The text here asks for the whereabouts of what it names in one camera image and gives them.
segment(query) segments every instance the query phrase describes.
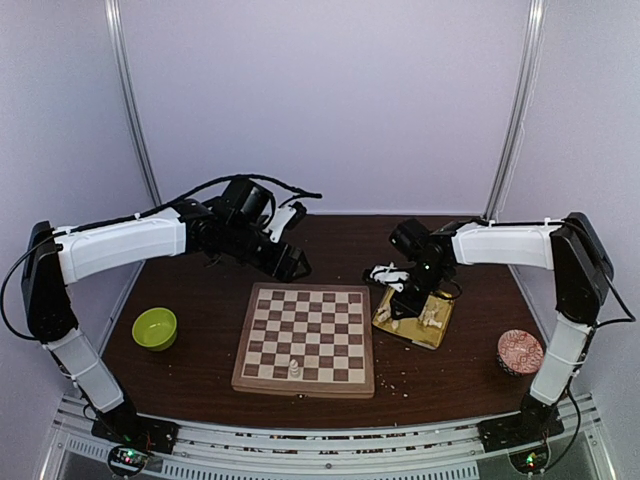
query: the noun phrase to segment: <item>wooden tabletop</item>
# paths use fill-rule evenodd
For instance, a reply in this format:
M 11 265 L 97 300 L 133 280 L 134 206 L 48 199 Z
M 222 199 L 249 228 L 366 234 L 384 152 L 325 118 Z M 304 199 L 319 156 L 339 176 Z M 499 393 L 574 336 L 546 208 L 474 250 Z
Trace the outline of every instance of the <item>wooden tabletop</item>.
M 313 273 L 304 283 L 361 285 L 365 268 L 403 263 L 388 242 L 401 217 L 309 216 L 285 240 L 302 247 Z M 424 217 L 435 229 L 452 218 Z M 517 410 L 532 377 L 513 378 L 496 362 L 498 338 L 540 333 L 504 266 L 459 267 L 464 288 L 440 348 L 425 350 L 374 329 L 376 393 L 369 400 L 281 397 L 231 388 L 242 324 L 255 282 L 273 281 L 226 259 L 205 268 L 202 254 L 147 262 L 104 359 L 141 413 L 249 427 L 348 428 L 439 422 Z M 371 287 L 372 308 L 383 289 Z M 131 337 L 152 307 L 178 317 L 178 339 L 148 352 Z

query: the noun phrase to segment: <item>light chessboard square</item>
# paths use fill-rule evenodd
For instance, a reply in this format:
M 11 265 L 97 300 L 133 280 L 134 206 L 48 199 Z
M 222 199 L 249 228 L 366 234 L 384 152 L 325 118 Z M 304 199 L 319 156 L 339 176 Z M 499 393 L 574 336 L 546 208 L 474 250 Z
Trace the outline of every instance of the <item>light chessboard square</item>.
M 370 311 L 369 289 L 363 286 L 255 284 L 232 387 L 273 395 L 371 398 Z

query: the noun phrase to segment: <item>white plastic part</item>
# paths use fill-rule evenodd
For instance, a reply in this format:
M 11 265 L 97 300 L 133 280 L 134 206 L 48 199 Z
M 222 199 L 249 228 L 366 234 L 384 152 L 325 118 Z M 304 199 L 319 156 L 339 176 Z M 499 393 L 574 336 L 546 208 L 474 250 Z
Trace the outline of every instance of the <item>white plastic part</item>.
M 186 228 L 178 212 L 167 208 L 155 215 L 72 233 L 55 239 L 66 285 L 97 272 L 128 263 L 184 253 Z M 55 232 L 69 231 L 61 227 Z
M 89 396 L 91 403 L 106 413 L 123 401 L 122 390 L 80 329 L 44 345 L 67 369 L 71 379 Z
M 546 405 L 552 405 L 562 395 L 575 368 L 582 364 L 580 358 L 591 327 L 574 323 L 561 313 L 551 343 L 531 384 L 531 396 Z
M 282 236 L 285 227 L 295 214 L 296 209 L 290 205 L 280 207 L 276 210 L 276 213 L 269 224 L 263 229 L 263 231 L 269 235 L 269 239 L 273 243 L 278 243 L 280 241 L 280 237 Z
M 371 270 L 369 278 L 374 282 L 393 288 L 396 292 L 404 290 L 404 283 L 409 279 L 409 274 L 399 271 L 392 263 L 387 265 L 376 265 Z
M 464 225 L 452 238 L 456 261 L 464 265 L 499 263 L 553 270 L 549 234 L 557 225 L 495 227 Z

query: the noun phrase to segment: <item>green bowl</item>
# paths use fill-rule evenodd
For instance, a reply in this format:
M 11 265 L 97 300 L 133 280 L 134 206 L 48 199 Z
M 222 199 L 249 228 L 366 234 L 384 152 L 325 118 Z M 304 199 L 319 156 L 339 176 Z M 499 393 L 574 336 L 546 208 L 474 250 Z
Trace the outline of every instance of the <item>green bowl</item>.
M 152 308 L 136 319 L 131 333 L 141 347 L 152 352 L 161 352 L 176 341 L 178 321 L 171 310 Z

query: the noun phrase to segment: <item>red patterned bowl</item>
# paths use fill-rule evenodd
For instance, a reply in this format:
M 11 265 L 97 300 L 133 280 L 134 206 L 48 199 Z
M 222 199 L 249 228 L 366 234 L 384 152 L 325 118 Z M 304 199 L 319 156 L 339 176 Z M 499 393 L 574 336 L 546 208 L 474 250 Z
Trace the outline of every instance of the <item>red patterned bowl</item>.
M 536 373 L 543 358 L 540 342 L 524 330 L 508 330 L 498 340 L 498 363 L 509 375 Z

